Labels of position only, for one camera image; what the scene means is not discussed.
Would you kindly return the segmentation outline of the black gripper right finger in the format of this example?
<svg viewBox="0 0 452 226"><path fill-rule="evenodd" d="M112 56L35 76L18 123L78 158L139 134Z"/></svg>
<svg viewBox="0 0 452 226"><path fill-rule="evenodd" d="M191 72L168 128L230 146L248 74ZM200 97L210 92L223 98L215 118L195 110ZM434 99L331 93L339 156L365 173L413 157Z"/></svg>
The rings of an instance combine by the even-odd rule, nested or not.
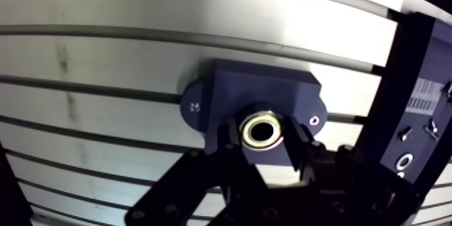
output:
<svg viewBox="0 0 452 226"><path fill-rule="evenodd" d="M354 147L328 151L293 117L282 119L283 143L300 187L282 191L289 225L403 225L421 195L405 179L368 161Z"/></svg>

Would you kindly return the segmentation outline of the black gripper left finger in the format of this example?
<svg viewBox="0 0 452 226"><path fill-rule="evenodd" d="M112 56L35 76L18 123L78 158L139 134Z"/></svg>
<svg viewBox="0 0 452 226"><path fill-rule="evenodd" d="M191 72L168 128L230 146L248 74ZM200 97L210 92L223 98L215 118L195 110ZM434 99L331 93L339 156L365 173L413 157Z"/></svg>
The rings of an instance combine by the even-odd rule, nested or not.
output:
<svg viewBox="0 0 452 226"><path fill-rule="evenodd" d="M269 189L246 159L234 119L218 127L217 140L214 153L196 149L183 154L128 210L125 224L186 225L215 186L226 193L226 206L211 225L246 225L258 219Z"/></svg>

